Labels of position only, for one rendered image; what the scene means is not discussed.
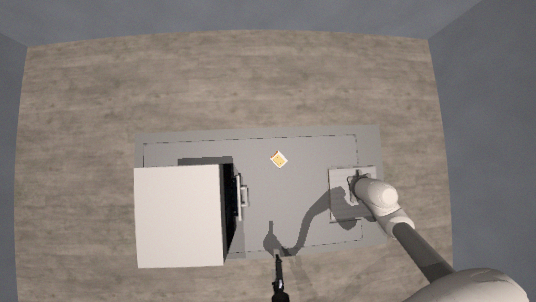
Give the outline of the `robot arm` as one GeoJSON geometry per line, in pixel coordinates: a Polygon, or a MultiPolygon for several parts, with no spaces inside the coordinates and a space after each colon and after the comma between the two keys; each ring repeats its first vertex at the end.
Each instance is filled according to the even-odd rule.
{"type": "Polygon", "coordinates": [[[456,272],[414,230],[413,221],[397,203],[397,191],[389,183],[371,178],[370,173],[363,176],[361,170],[357,170],[356,177],[347,177],[347,181],[350,201],[362,199],[368,205],[384,232],[397,238],[430,282],[402,302],[529,302],[526,292],[499,270],[472,268],[456,272]]]}

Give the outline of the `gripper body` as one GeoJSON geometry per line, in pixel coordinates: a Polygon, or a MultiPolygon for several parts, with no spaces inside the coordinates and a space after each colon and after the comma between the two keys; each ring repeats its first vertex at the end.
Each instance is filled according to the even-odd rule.
{"type": "Polygon", "coordinates": [[[277,285],[276,293],[272,296],[272,302],[290,302],[289,295],[283,292],[283,286],[279,288],[277,285]],[[278,290],[278,291],[277,291],[278,290]]]}

